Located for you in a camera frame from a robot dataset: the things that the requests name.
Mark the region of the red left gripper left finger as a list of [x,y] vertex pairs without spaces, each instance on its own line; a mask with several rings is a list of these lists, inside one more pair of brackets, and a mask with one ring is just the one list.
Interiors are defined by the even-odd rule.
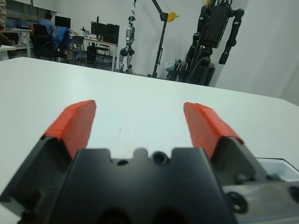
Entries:
[[16,215],[50,213],[58,198],[80,195],[66,186],[72,162],[86,149],[96,113],[94,100],[66,107],[39,138],[0,195],[0,204]]

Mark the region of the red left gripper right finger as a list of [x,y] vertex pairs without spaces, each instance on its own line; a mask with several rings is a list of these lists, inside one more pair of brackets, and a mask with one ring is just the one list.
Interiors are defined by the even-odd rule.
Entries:
[[212,108],[186,102],[184,113],[193,146],[205,150],[221,185],[268,181],[267,172],[244,140]]

